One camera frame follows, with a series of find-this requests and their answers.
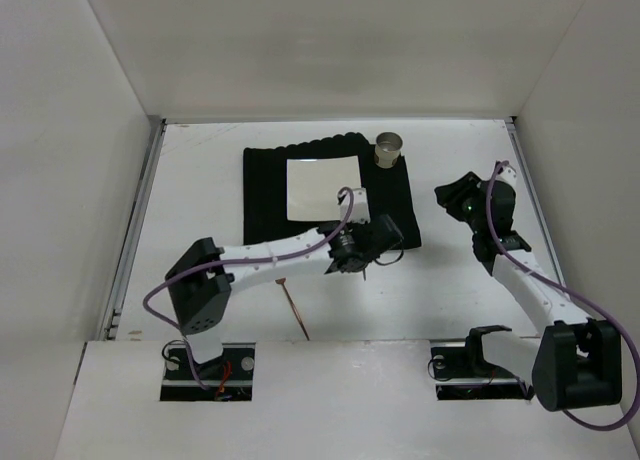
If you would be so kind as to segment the square white plate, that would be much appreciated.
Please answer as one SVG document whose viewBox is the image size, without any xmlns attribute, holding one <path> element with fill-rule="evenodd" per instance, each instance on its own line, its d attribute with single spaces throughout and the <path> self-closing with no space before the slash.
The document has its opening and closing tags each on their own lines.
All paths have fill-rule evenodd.
<svg viewBox="0 0 640 460">
<path fill-rule="evenodd" d="M 338 192 L 361 187 L 357 156 L 289 159 L 286 162 L 286 218 L 295 222 L 340 219 Z"/>
</svg>

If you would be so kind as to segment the copper fork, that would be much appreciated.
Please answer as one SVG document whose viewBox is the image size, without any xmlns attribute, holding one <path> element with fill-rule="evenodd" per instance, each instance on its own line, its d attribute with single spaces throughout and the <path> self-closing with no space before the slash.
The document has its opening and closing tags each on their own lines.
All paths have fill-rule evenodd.
<svg viewBox="0 0 640 460">
<path fill-rule="evenodd" d="M 287 299 L 289 307 L 291 308 L 291 311 L 292 311 L 292 313 L 293 313 L 293 315 L 294 315 L 294 317 L 296 319 L 296 322 L 298 323 L 298 325 L 299 325 L 299 327 L 300 327 L 305 339 L 307 341 L 309 341 L 310 340 L 310 336 L 309 336 L 308 330 L 307 330 L 307 328 L 306 328 L 306 326 L 304 324 L 304 321 L 302 319 L 302 316 L 300 315 L 299 310 L 297 309 L 297 306 L 295 305 L 293 297 L 291 296 L 291 294 L 290 294 L 290 292 L 289 292 L 289 290 L 287 288 L 286 279 L 285 278 L 277 279 L 276 280 L 276 284 L 281 287 L 281 289 L 282 289 L 282 291 L 283 291 L 283 293 L 284 293 L 284 295 L 285 295 L 285 297 Z"/>
</svg>

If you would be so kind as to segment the silver metal cup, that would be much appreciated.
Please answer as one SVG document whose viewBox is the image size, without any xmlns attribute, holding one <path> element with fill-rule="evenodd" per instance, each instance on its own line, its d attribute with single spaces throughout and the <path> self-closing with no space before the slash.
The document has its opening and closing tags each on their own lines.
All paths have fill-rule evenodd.
<svg viewBox="0 0 640 460">
<path fill-rule="evenodd" d="M 382 132 L 375 140 L 374 163 L 382 169 L 391 169 L 399 161 L 403 139 L 394 132 Z"/>
</svg>

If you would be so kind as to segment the black cloth placemat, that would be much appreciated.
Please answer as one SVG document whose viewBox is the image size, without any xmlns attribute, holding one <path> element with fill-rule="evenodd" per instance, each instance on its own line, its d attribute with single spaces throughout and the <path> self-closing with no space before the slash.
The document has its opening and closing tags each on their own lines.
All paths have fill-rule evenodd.
<svg viewBox="0 0 640 460">
<path fill-rule="evenodd" d="M 390 215 L 403 234 L 403 247 L 419 248 L 422 241 L 405 159 L 401 157 L 390 169 L 379 168 L 374 163 L 374 146 L 362 134 L 354 132 L 277 148 L 246 148 L 243 151 L 244 242 L 256 244 L 291 237 L 320 224 L 287 218 L 288 160 L 350 156 L 358 158 L 370 214 Z"/>
</svg>

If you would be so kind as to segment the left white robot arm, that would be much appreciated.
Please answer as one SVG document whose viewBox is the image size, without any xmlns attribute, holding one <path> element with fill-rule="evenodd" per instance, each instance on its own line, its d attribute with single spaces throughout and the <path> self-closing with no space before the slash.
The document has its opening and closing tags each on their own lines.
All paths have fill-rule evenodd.
<svg viewBox="0 0 640 460">
<path fill-rule="evenodd" d="M 368 223 L 333 221 L 295 236 L 239 247 L 200 239 L 165 275 L 181 334 L 197 365 L 217 362 L 223 347 L 213 332 L 232 295 L 296 275 L 359 273 L 402 246 L 403 236 L 383 214 Z"/>
</svg>

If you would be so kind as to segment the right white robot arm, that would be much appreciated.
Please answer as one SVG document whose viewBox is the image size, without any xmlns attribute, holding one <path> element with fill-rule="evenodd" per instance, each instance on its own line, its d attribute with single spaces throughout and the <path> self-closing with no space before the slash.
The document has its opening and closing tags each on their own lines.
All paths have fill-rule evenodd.
<svg viewBox="0 0 640 460">
<path fill-rule="evenodd" d="M 506 168 L 495 182 L 469 172 L 435 189 L 438 205 L 470 227 L 476 259 L 540 336 L 533 341 L 502 325 L 475 327 L 465 339 L 469 366 L 476 374 L 502 369 L 523 380 L 551 412 L 614 405 L 622 396 L 620 333 L 544 283 L 531 246 L 513 228 L 515 183 L 515 171 Z"/>
</svg>

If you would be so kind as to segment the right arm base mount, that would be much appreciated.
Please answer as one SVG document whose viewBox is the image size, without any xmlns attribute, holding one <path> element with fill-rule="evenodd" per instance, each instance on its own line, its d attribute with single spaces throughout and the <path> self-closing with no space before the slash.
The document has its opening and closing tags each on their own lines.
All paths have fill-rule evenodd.
<svg viewBox="0 0 640 460">
<path fill-rule="evenodd" d="M 535 338 L 521 338 L 503 325 L 475 327 L 463 340 L 430 344 L 427 373 L 440 401 L 531 401 Z"/>
</svg>

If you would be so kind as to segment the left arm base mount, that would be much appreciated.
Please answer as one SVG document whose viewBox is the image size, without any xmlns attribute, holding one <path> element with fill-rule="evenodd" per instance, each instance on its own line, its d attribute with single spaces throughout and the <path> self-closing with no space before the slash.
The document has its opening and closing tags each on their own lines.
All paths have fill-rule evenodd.
<svg viewBox="0 0 640 460">
<path fill-rule="evenodd" d="M 196 380 L 182 341 L 164 345 L 161 355 L 164 371 L 159 399 L 164 402 L 248 402 L 253 395 L 255 345 L 223 345 L 220 358 L 199 365 Z"/>
</svg>

